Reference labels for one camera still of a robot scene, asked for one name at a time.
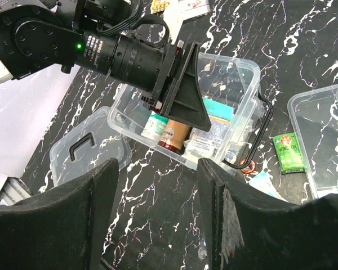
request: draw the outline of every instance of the brown bottle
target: brown bottle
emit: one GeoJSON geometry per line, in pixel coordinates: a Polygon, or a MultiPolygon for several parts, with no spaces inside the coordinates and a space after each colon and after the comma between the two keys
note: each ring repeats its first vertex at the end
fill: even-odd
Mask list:
{"type": "Polygon", "coordinates": [[[158,144],[179,154],[189,129],[188,125],[169,120],[158,144]]]}

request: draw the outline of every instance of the black marble surface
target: black marble surface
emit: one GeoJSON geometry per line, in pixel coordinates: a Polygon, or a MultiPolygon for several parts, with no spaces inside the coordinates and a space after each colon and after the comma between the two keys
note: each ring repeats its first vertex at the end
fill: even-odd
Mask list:
{"type": "MultiPolygon", "coordinates": [[[[151,41],[161,31],[140,29],[151,41]]],[[[199,41],[202,52],[259,65],[261,91],[274,116],[254,158],[257,171],[246,180],[266,171],[284,199],[311,200],[304,173],[280,175],[272,137],[293,131],[287,111],[293,95],[338,83],[338,0],[219,0],[211,14],[185,24],[179,38],[199,41]]],[[[23,174],[34,193],[53,186],[52,145],[96,109],[112,105],[117,87],[106,76],[79,71],[23,174]]],[[[138,142],[130,145],[132,161],[120,172],[104,258],[113,269],[207,269],[198,254],[195,171],[138,142]]]]}

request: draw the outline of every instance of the orange round object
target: orange round object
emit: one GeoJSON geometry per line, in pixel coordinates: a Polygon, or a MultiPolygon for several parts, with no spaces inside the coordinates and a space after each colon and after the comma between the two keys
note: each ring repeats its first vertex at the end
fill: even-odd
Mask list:
{"type": "MultiPolygon", "coordinates": [[[[241,162],[239,163],[239,165],[243,165],[245,161],[246,161],[246,159],[242,159],[241,162]]],[[[241,169],[241,171],[242,171],[242,173],[248,174],[248,173],[254,172],[255,169],[256,169],[256,164],[255,164],[254,160],[251,160],[248,167],[241,169]]]]}

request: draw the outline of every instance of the bottle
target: bottle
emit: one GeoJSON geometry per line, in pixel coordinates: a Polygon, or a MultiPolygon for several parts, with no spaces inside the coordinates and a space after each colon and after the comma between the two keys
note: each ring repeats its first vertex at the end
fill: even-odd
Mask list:
{"type": "Polygon", "coordinates": [[[146,122],[141,135],[145,138],[153,140],[154,142],[159,142],[168,121],[169,119],[152,111],[152,114],[146,122]]]}
{"type": "Polygon", "coordinates": [[[179,154],[189,129],[188,125],[169,120],[158,144],[179,154]]]}

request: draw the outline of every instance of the plastic lid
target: plastic lid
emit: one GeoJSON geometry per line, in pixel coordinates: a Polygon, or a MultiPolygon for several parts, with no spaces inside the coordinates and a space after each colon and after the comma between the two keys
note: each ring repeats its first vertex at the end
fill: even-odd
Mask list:
{"type": "Polygon", "coordinates": [[[338,193],[338,85],[293,96],[288,111],[313,197],[338,193]]]}
{"type": "Polygon", "coordinates": [[[54,186],[82,176],[110,158],[119,161],[119,170],[130,162],[128,139],[108,125],[110,109],[99,108],[51,148],[54,186]]]}

